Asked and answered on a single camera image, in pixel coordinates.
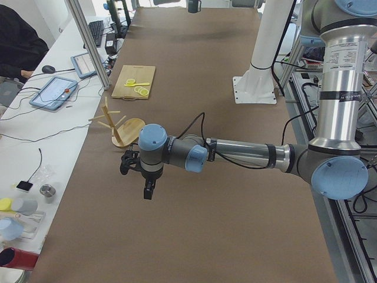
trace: dark red cylinder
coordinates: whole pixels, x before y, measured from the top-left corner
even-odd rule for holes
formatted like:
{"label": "dark red cylinder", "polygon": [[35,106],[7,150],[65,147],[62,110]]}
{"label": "dark red cylinder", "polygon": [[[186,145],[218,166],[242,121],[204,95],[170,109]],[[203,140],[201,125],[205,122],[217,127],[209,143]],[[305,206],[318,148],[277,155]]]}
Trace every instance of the dark red cylinder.
{"label": "dark red cylinder", "polygon": [[33,270],[39,255],[16,248],[6,248],[0,252],[0,266],[23,270]]}

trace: brown table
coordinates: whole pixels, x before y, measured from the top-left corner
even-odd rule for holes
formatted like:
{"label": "brown table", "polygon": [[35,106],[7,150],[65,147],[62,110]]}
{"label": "brown table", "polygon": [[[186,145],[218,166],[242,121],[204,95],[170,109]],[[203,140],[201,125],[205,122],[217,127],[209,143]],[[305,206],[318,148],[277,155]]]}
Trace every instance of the brown table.
{"label": "brown table", "polygon": [[[233,98],[232,76],[249,67],[258,27],[253,9],[138,9],[111,81],[123,64],[155,65],[151,96],[110,99],[110,109],[173,135],[205,111],[207,137],[279,144],[284,100]],[[294,142],[292,129],[286,140]],[[141,175],[119,172],[123,152],[91,125],[31,283],[336,282],[298,177],[222,162],[200,174],[165,165],[147,201]]]}

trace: white table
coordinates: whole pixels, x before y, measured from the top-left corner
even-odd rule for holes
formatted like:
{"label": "white table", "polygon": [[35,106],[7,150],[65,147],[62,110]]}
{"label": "white table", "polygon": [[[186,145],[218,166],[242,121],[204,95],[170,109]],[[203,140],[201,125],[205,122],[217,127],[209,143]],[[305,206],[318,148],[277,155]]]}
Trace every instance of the white table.
{"label": "white table", "polygon": [[[96,19],[98,18],[88,18],[88,22]],[[105,27],[108,22],[109,18],[106,18],[104,20]],[[104,45],[105,38],[102,39],[102,46],[98,48],[98,52],[101,57],[107,58]],[[57,71],[73,68],[70,60],[71,56],[85,52],[77,26],[71,20],[34,74],[41,73],[41,68],[44,65],[52,65]],[[31,78],[24,88],[42,88],[54,75],[80,81],[75,71],[43,74]],[[32,94],[30,92],[22,92],[17,95],[11,107],[17,108],[21,99]],[[94,76],[80,81],[76,91],[69,99],[71,101],[65,102],[57,111],[51,112],[37,109],[10,119],[20,113],[35,109],[29,104],[30,98],[26,98],[23,99],[19,109],[13,110],[9,108],[1,118],[0,134],[4,136],[0,139],[0,198],[35,199],[38,201],[38,211],[46,213],[34,239],[16,239],[6,242],[7,246],[39,253],[70,179],[87,135],[88,127],[61,133],[35,143],[10,139],[5,135],[19,139],[38,140],[62,130],[84,126],[89,123],[88,119],[94,116],[102,92],[101,82],[97,76]],[[38,167],[40,161],[38,149],[42,151],[42,165],[30,181],[34,184],[33,187],[29,192],[24,192],[17,189],[16,185],[21,180],[28,180]],[[57,191],[52,203],[47,203],[45,197],[39,193],[41,185],[45,183],[52,185]]]}

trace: cutting board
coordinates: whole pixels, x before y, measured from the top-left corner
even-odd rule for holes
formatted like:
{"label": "cutting board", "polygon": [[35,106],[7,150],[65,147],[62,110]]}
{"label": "cutting board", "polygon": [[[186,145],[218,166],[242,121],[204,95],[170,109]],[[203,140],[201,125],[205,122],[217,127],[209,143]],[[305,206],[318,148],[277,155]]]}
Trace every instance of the cutting board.
{"label": "cutting board", "polygon": [[[155,66],[123,65],[111,97],[131,100],[148,99],[151,93],[155,70]],[[136,83],[150,83],[148,86],[143,86],[149,91],[149,94],[147,96],[141,96],[134,90],[134,87],[125,87],[124,84],[129,78],[134,78]]]}

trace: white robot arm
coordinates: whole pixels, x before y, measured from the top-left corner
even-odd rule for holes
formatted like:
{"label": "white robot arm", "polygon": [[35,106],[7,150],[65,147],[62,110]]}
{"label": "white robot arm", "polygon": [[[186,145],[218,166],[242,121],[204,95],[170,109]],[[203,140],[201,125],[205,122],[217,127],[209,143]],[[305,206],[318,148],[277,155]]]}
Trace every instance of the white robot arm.
{"label": "white robot arm", "polygon": [[144,198],[151,199],[163,164],[200,172],[206,160],[255,164],[300,176],[313,190],[331,199],[348,199],[368,182],[355,142],[367,40],[377,32],[377,1],[305,0],[302,33],[320,35],[326,44],[316,137],[308,146],[254,144],[204,137],[177,139],[159,125],[140,132],[140,151],[127,150],[121,173],[142,173]]}

